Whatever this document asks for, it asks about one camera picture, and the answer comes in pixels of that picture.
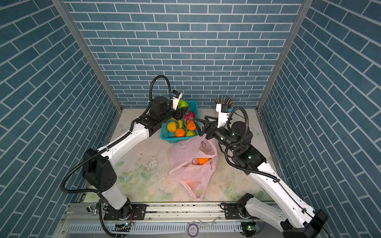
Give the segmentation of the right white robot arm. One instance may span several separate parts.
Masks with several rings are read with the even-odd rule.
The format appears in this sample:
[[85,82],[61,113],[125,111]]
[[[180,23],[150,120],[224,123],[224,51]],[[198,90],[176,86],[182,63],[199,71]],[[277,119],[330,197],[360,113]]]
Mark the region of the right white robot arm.
[[328,220],[321,209],[301,199],[276,173],[267,159],[251,144],[248,121],[220,127],[216,117],[196,119],[199,135],[216,139],[228,164],[245,172],[273,198],[275,206],[246,193],[235,205],[222,205],[226,215],[236,213],[243,219],[258,218],[282,232],[285,238],[315,238]]

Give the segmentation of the yellow lemon fruit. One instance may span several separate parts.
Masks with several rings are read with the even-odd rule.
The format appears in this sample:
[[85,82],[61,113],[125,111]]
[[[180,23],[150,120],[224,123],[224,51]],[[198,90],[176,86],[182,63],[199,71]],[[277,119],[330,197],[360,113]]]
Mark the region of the yellow lemon fruit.
[[177,129],[178,129],[178,125],[175,121],[171,121],[167,124],[167,130],[170,133],[175,133]]

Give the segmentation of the green pepper fruit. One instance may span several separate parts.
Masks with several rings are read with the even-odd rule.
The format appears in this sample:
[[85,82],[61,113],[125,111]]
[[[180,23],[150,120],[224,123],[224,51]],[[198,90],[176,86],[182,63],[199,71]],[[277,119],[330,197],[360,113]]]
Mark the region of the green pepper fruit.
[[192,137],[192,136],[196,136],[196,133],[194,131],[187,131],[186,137]]

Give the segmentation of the orange tangerine fruit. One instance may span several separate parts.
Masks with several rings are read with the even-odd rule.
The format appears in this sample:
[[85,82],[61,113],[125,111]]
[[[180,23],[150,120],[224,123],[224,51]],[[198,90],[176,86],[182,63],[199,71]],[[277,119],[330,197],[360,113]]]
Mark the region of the orange tangerine fruit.
[[184,129],[176,129],[175,131],[175,137],[185,137],[186,136],[186,131]]

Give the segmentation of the small green lime fruit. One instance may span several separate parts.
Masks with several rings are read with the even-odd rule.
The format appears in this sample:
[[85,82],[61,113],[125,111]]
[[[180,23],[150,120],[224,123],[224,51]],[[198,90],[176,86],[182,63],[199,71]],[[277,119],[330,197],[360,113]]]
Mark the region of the small green lime fruit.
[[180,99],[178,102],[178,109],[187,108],[187,107],[188,107],[188,103],[185,100]]

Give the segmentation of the red dragon fruit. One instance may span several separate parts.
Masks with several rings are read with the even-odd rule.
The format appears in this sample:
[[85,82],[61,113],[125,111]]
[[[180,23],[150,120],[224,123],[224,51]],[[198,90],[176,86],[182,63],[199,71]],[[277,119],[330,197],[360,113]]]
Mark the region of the red dragon fruit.
[[196,118],[196,115],[192,111],[187,111],[184,115],[184,121],[188,123],[189,121],[192,121],[194,118]]

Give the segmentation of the pink plastic bag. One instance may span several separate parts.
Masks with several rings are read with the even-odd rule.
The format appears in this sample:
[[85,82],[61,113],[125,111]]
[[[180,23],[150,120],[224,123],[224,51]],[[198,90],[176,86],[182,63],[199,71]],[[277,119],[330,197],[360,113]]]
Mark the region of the pink plastic bag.
[[[182,140],[169,150],[169,176],[177,180],[195,201],[203,199],[211,176],[219,163],[215,139],[195,136]],[[204,165],[197,158],[210,158]]]

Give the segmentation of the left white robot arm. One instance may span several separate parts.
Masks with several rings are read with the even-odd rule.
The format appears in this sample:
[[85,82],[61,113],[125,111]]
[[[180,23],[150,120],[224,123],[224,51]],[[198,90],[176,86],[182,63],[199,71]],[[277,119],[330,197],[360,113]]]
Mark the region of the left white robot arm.
[[171,98],[156,96],[150,100],[145,114],[132,121],[130,130],[97,150],[86,151],[82,175],[95,187],[101,200],[117,211],[126,210],[129,200],[117,185],[114,166],[140,142],[154,135],[170,119],[184,118],[186,107],[178,108],[182,93],[174,91]]

